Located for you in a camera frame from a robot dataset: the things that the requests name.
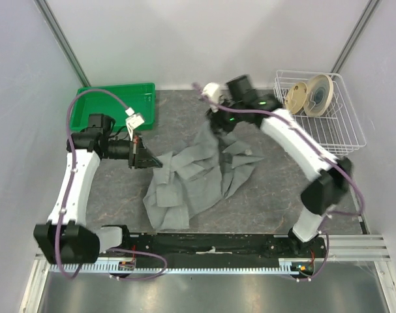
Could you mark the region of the grey button shirt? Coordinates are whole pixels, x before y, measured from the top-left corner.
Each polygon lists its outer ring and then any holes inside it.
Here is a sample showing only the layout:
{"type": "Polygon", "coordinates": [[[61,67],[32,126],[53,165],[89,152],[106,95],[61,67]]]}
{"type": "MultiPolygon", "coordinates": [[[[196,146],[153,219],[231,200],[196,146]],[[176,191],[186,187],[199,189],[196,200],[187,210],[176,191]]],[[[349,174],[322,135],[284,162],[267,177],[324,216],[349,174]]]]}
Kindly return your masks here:
{"type": "Polygon", "coordinates": [[[158,157],[162,167],[153,170],[143,198],[152,228],[188,229],[192,217],[233,196],[263,157],[232,133],[214,134],[203,123],[193,140],[158,157]]]}

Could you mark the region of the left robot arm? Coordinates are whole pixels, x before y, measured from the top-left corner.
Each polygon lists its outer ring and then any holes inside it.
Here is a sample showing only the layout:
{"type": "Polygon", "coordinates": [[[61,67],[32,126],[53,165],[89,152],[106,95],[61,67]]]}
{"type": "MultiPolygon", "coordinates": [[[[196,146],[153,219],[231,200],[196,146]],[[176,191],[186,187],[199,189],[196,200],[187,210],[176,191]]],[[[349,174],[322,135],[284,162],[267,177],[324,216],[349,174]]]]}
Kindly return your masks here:
{"type": "Polygon", "coordinates": [[[67,142],[67,166],[57,201],[46,223],[37,224],[33,231],[50,264],[95,263],[109,249],[117,256],[130,253],[132,241],[126,226],[107,225],[98,232],[86,227],[87,201],[101,160],[125,160],[132,169],[162,167],[135,131],[144,118],[132,110],[127,113],[127,140],[112,139],[110,116],[92,114],[88,128],[72,133],[67,142]]]}

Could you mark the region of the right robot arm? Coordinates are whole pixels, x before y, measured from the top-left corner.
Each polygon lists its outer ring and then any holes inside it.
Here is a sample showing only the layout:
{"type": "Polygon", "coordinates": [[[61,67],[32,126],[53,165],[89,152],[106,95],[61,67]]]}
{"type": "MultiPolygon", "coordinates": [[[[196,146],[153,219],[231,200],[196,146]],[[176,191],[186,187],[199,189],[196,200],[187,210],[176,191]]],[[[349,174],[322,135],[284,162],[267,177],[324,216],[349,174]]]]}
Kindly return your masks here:
{"type": "Polygon", "coordinates": [[[261,95],[252,86],[248,75],[241,75],[226,86],[229,97],[215,82],[207,83],[200,92],[210,105],[207,118],[212,131],[227,134],[238,123],[254,125],[294,159],[309,181],[301,193],[304,208],[290,229],[287,242],[292,255],[304,256],[311,249],[311,241],[319,234],[326,213],[332,211],[348,192],[352,162],[325,150],[299,126],[273,93],[261,95]]]}

